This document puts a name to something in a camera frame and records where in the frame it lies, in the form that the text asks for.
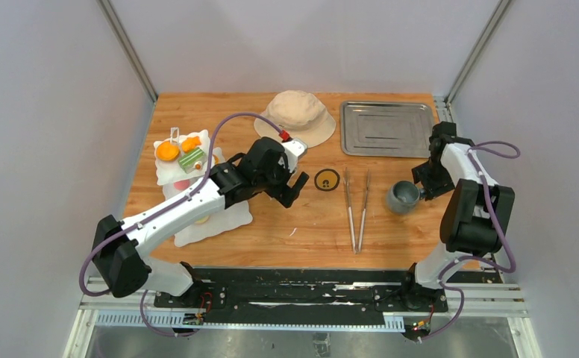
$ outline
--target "toy orange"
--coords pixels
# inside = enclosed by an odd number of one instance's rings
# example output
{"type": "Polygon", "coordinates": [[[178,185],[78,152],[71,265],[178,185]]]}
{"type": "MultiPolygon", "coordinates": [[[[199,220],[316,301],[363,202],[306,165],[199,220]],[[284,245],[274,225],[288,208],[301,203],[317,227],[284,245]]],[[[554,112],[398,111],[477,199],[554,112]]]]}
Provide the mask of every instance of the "toy orange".
{"type": "Polygon", "coordinates": [[[160,143],[160,145],[155,149],[155,156],[159,160],[164,160],[165,162],[175,160],[179,155],[180,149],[168,140],[160,143]]]}
{"type": "Polygon", "coordinates": [[[190,151],[192,151],[193,149],[197,148],[198,145],[201,145],[201,141],[199,140],[198,136],[192,136],[190,138],[187,138],[187,140],[185,140],[182,143],[182,150],[184,151],[184,153],[188,153],[190,151]]]}

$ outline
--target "metal tweezers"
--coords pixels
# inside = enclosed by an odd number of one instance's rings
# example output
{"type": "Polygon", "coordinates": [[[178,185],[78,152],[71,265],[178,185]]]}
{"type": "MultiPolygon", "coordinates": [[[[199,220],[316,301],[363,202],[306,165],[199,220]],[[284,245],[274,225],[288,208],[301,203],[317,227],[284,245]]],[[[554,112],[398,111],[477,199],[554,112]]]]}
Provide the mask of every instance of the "metal tweezers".
{"type": "Polygon", "coordinates": [[[351,250],[353,250],[354,254],[357,254],[357,252],[355,251],[355,229],[353,228],[353,211],[351,210],[351,192],[349,192],[349,179],[347,168],[345,168],[345,192],[347,199],[347,213],[349,217],[349,229],[351,230],[351,250]]]}
{"type": "Polygon", "coordinates": [[[366,189],[364,191],[364,208],[362,209],[362,224],[360,224],[360,241],[357,243],[357,253],[362,251],[362,238],[364,237],[364,219],[366,218],[366,202],[369,200],[369,184],[371,183],[371,170],[366,170],[366,189]]]}
{"type": "Polygon", "coordinates": [[[366,218],[366,202],[369,200],[369,184],[371,183],[371,171],[366,171],[366,189],[364,192],[364,208],[362,209],[362,224],[360,224],[360,241],[355,248],[355,229],[353,226],[353,210],[351,210],[351,190],[349,189],[349,177],[347,168],[345,168],[345,192],[347,201],[347,212],[349,217],[349,229],[351,230],[351,249],[354,254],[362,251],[362,238],[364,237],[364,220],[366,218]]]}

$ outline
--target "beige bucket hat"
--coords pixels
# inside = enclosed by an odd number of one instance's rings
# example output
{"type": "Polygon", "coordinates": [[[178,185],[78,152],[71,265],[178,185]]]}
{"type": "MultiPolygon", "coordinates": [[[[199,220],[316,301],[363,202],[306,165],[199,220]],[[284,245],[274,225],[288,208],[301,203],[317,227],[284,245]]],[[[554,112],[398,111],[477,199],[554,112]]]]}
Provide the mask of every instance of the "beige bucket hat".
{"type": "MultiPolygon", "coordinates": [[[[325,105],[313,94],[303,91],[285,91],[277,94],[261,116],[270,119],[308,147],[322,144],[336,130],[336,121],[325,105]]],[[[274,128],[260,119],[254,121],[254,130],[260,136],[281,141],[274,128]]]]}

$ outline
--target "green food item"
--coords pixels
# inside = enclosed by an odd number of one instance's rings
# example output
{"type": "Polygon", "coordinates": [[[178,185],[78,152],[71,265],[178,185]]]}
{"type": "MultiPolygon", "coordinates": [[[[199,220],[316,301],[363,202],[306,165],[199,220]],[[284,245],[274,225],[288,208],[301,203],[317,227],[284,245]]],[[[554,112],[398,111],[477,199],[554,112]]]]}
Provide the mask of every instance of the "green food item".
{"type": "Polygon", "coordinates": [[[204,151],[202,151],[199,147],[197,147],[192,151],[184,154],[178,160],[178,163],[185,172],[190,172],[192,169],[194,169],[195,163],[197,163],[200,160],[203,160],[204,157],[206,157],[204,151]]]}

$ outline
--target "metal pole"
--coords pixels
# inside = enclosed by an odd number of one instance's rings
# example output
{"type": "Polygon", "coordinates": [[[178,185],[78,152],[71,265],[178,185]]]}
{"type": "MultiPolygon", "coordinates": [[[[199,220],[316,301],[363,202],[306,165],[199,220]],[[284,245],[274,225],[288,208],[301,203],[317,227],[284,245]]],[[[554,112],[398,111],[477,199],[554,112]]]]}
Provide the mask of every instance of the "metal pole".
{"type": "Polygon", "coordinates": [[[452,84],[452,88],[450,89],[450,93],[448,94],[447,97],[445,97],[445,103],[448,105],[448,107],[450,107],[450,104],[452,103],[452,101],[459,94],[459,91],[461,89],[461,86],[463,85],[463,82],[466,80],[466,78],[468,77],[468,75],[472,71],[472,68],[474,68],[474,65],[477,63],[478,58],[481,55],[481,52],[483,51],[483,49],[485,48],[485,46],[489,42],[489,39],[491,38],[494,31],[498,27],[498,24],[500,23],[500,21],[503,19],[504,14],[507,12],[507,8],[509,7],[509,5],[512,2],[513,2],[513,0],[500,0],[498,2],[498,5],[496,5],[496,9],[494,9],[494,12],[492,13],[492,17],[489,18],[487,25],[485,25],[483,32],[478,37],[478,40],[476,41],[474,48],[470,52],[465,64],[463,64],[463,68],[459,72],[457,79],[452,84]]]}
{"type": "Polygon", "coordinates": [[[96,0],[96,2],[98,2],[98,5],[101,7],[101,10],[103,10],[103,15],[105,16],[105,19],[107,20],[107,22],[109,22],[112,31],[116,35],[116,38],[118,39],[122,47],[122,50],[127,55],[131,67],[134,68],[136,75],[138,75],[140,83],[145,88],[145,91],[147,92],[149,98],[155,104],[155,102],[157,101],[157,92],[155,90],[155,87],[153,87],[151,79],[147,75],[147,71],[143,67],[143,64],[140,62],[140,58],[138,57],[138,54],[136,53],[134,46],[131,45],[129,36],[127,36],[127,33],[125,32],[125,28],[122,27],[122,23],[120,22],[120,19],[113,8],[111,1],[96,0]]]}

